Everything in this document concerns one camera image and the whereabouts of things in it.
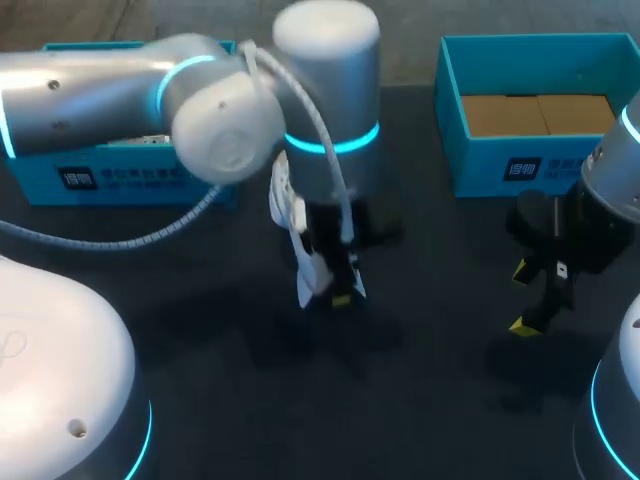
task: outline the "cardboard box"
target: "cardboard box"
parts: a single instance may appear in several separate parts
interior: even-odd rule
[[[443,37],[434,103],[456,196],[565,193],[638,89],[627,34]]]
[[[538,103],[549,135],[604,135],[616,121],[604,95],[540,95]]]
[[[465,96],[462,105],[473,137],[548,134],[537,97]]]
[[[603,95],[462,97],[472,137],[605,134],[615,116]]]

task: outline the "logo on box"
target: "logo on box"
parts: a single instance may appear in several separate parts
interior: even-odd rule
[[[58,167],[58,173],[67,190],[96,190],[98,188],[91,169],[87,167]]]
[[[540,169],[541,158],[512,158],[504,172],[505,182],[533,180]]]

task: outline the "screw hole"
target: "screw hole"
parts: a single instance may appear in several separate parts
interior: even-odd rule
[[[69,433],[76,438],[84,438],[87,436],[87,427],[82,420],[71,420],[69,425],[67,425],[67,430],[69,430]]]

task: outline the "gray floor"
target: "gray floor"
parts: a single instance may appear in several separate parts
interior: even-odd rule
[[[291,0],[0,0],[0,49],[45,42],[150,40],[195,31],[269,41]],[[385,83],[433,79],[442,35],[628,31],[640,40],[637,0],[365,0],[383,31]]]

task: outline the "robotic arm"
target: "robotic arm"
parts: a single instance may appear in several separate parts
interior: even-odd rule
[[[276,19],[273,53],[247,43],[242,55],[228,55],[214,40],[189,34],[133,50],[0,55],[0,155],[28,161],[23,157],[169,134],[193,175],[225,185],[251,177],[284,146],[276,166],[285,168],[274,167],[282,181],[272,178],[272,190],[282,191],[272,192],[270,206],[292,235],[299,290],[309,287],[301,305],[329,285],[340,297],[354,288],[364,294],[354,249],[371,236],[361,217],[382,177],[379,37],[364,5],[307,0]],[[91,244],[0,227],[61,246],[135,247],[180,229],[215,193],[167,229],[128,242]],[[365,213],[354,217],[353,210]]]
[[[573,309],[580,272],[598,274],[633,241],[640,223],[640,94],[582,164],[581,178],[562,197],[523,192],[507,226],[529,249],[513,277],[529,284],[546,272],[542,300],[511,327],[544,333],[561,308]]]

